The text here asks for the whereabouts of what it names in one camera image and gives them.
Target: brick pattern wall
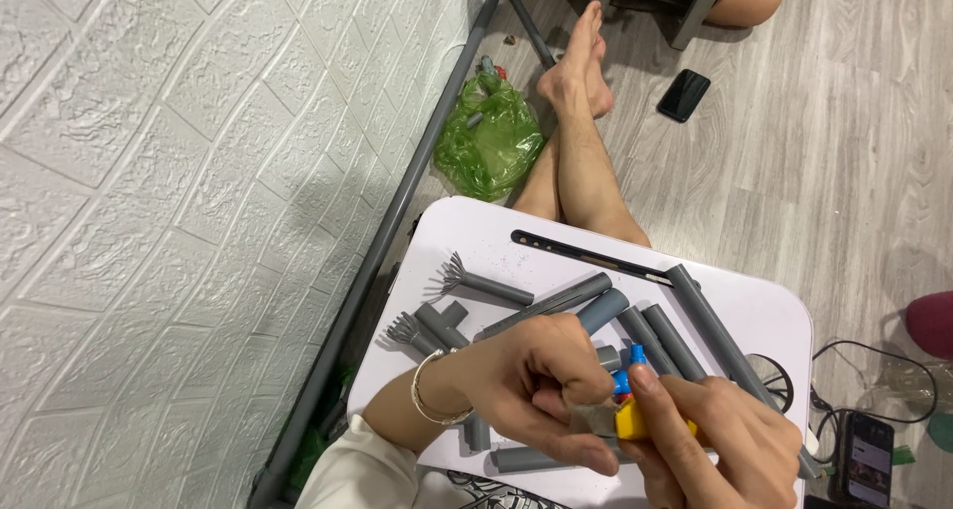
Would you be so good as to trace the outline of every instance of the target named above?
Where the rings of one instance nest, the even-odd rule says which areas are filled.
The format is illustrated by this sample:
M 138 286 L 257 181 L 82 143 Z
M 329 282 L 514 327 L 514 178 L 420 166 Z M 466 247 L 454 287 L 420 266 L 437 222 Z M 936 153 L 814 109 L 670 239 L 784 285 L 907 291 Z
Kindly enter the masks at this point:
M 0 0 L 0 507 L 244 503 L 481 0 Z

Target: wooden floor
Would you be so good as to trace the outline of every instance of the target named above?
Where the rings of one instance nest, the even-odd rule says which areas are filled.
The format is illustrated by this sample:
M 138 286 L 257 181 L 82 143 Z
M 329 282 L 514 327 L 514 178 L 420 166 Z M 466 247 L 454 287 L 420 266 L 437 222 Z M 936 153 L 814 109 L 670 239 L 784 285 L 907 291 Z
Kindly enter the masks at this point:
M 559 52 L 586 0 L 524 2 Z M 925 358 L 898 313 L 953 290 L 953 0 L 785 0 L 767 24 L 705 28 L 684 53 L 649 15 L 606 17 L 615 109 L 599 126 L 655 248 L 787 286 L 810 310 L 815 349 L 851 338 Z M 540 64 L 506 0 L 491 28 L 480 54 L 551 125 L 534 91 Z M 510 34 L 516 46 L 503 44 Z M 686 67 L 712 86 L 678 125 L 655 105 Z M 409 216 L 446 194 L 426 176 Z M 884 366 L 844 347 L 815 363 L 817 391 L 913 414 L 876 393 Z M 923 424 L 896 427 L 918 462 L 897 470 L 893 507 L 947 505 L 953 455 Z

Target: white lap desk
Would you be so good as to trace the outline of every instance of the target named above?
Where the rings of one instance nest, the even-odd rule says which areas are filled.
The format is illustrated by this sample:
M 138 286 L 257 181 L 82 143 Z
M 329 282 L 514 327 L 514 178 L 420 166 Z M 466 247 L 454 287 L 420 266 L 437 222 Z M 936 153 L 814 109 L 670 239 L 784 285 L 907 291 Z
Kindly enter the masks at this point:
M 684 263 L 701 285 L 709 303 L 745 355 L 773 358 L 787 371 L 794 387 L 794 402 L 787 417 L 802 432 L 807 426 L 808 387 L 811 369 L 811 319 L 797 296 L 778 284 L 732 271 L 694 263 L 591 233 L 562 223 L 550 222 L 518 211 L 463 197 L 434 202 L 424 212 L 400 266 L 391 296 L 377 322 L 374 338 L 357 372 L 348 401 L 348 414 L 360 414 L 380 388 L 399 373 L 416 366 L 421 354 L 410 346 L 392 342 L 384 331 L 401 311 L 413 313 L 423 302 L 443 310 L 457 300 L 470 311 L 459 331 L 473 339 L 484 327 L 515 312 L 508 305 L 477 291 L 457 288 L 440 297 L 443 265 L 459 252 L 467 271 L 530 291 L 537 300 L 579 280 L 604 271 L 613 286 L 637 308 L 659 304 L 712 374 L 723 374 L 704 342 L 679 307 L 671 288 L 620 272 L 521 246 L 510 239 L 514 229 L 540 235 L 575 247 L 627 262 L 665 271 Z M 623 349 L 628 335 L 612 321 L 593 335 L 597 347 Z M 584 468 L 564 468 L 501 475 L 490 462 L 490 453 L 470 454 L 463 443 L 462 427 L 448 429 L 421 456 L 421 464 L 495 478 L 569 507 L 647 507 L 641 475 L 635 464 L 625 464 L 614 478 L 605 478 Z M 518 446 L 495 432 L 494 449 Z M 804 483 L 795 484 L 799 497 Z

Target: pink cushion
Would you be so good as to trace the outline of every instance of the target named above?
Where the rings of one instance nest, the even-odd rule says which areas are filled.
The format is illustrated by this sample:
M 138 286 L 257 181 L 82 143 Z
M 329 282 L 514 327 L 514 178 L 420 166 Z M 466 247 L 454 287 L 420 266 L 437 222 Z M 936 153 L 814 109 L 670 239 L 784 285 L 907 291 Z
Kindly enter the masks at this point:
M 906 331 L 928 354 L 953 361 L 953 291 L 911 302 L 906 308 Z

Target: hand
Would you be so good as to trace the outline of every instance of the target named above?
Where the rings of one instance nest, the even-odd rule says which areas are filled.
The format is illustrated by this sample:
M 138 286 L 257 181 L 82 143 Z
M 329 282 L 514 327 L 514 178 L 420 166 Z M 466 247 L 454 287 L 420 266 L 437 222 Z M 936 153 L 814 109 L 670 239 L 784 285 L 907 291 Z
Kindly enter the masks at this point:
M 441 359 L 476 413 L 502 436 L 600 474 L 618 459 L 595 435 L 571 435 L 566 411 L 602 403 L 614 383 L 576 315 L 540 315 Z
M 654 508 L 790 509 L 798 498 L 801 431 L 784 416 L 721 377 L 697 383 L 643 364 L 629 382 L 652 442 L 620 440 L 645 477 Z M 694 421 L 719 455 L 713 465 L 682 417 Z

